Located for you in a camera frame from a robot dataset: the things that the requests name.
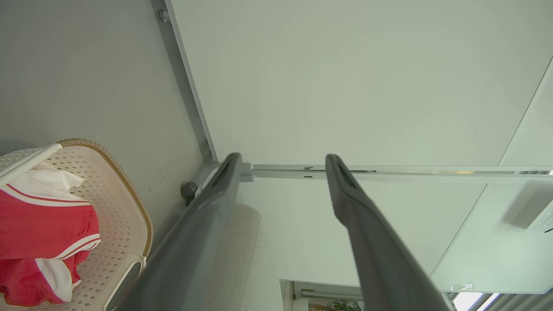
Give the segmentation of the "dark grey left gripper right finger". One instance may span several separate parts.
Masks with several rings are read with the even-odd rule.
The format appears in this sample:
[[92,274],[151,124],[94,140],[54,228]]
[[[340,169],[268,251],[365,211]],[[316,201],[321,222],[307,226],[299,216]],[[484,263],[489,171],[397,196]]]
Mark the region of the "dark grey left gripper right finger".
[[348,230],[368,311],[452,311],[401,238],[336,154],[325,158],[334,214]]

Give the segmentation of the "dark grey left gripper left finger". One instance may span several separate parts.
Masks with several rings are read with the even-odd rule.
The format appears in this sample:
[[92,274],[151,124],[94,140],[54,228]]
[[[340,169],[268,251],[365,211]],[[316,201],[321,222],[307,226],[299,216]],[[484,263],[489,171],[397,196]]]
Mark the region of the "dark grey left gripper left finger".
[[242,156],[229,154],[147,260],[119,311],[200,311],[222,229],[236,205]]

